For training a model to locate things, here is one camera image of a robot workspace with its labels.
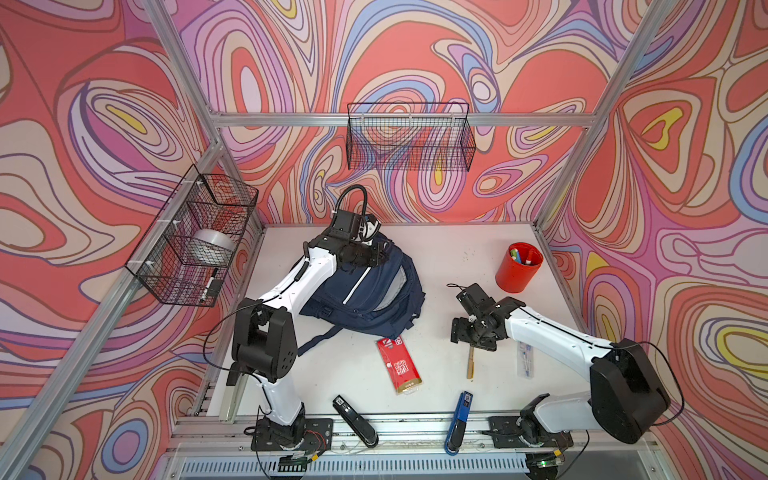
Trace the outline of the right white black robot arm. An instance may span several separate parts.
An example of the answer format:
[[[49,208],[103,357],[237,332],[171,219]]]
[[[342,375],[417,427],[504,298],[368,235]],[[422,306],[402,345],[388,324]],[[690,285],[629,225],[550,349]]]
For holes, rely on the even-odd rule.
[[[489,352],[502,340],[524,343],[589,384],[584,392],[543,393],[530,401],[512,428],[523,444],[538,447],[573,430],[602,430],[634,444],[649,429],[665,424],[662,416],[671,398],[641,343],[579,332],[516,298],[495,300],[477,283],[460,287],[457,300],[466,314],[453,320],[452,342]]]

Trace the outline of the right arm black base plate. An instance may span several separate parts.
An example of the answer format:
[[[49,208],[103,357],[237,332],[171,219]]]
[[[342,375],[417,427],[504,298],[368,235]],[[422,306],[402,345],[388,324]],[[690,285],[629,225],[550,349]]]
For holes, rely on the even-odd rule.
[[[491,437],[495,448],[503,449],[560,449],[574,445],[569,432],[547,432],[534,417],[491,416],[485,435]]]

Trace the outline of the gold pen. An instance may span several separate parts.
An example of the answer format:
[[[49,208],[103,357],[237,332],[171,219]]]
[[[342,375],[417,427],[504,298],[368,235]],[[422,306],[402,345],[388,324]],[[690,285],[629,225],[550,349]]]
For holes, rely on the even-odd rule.
[[[474,372],[475,372],[474,357],[475,357],[475,348],[473,346],[470,346],[468,351],[467,371],[466,371],[466,378],[468,380],[474,379]]]

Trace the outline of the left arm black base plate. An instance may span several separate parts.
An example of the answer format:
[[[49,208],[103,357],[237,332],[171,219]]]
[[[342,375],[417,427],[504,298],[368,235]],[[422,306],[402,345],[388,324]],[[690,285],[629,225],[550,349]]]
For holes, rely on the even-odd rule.
[[[321,452],[332,446],[334,421],[332,418],[300,417],[290,426],[279,425],[264,418],[243,433],[251,438],[255,452]]]

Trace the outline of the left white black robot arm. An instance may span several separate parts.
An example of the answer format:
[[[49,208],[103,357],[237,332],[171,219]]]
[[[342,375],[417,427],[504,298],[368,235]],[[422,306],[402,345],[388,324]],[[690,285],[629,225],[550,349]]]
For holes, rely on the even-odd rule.
[[[231,345],[232,368],[258,380],[281,427],[296,424],[304,411],[289,372],[298,357],[294,316],[340,266],[374,267],[385,261],[375,243],[381,222],[371,214],[338,211],[331,224],[303,243],[298,263],[271,290],[237,309]]]

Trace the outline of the navy blue student backpack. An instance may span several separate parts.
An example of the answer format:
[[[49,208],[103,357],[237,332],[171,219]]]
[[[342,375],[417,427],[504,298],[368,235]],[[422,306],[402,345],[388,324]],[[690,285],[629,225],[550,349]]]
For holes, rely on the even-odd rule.
[[[386,261],[337,270],[303,306],[303,316],[324,320],[331,328],[299,347],[300,356],[344,329],[394,340],[413,327],[425,301],[413,260],[382,233],[374,241]]]

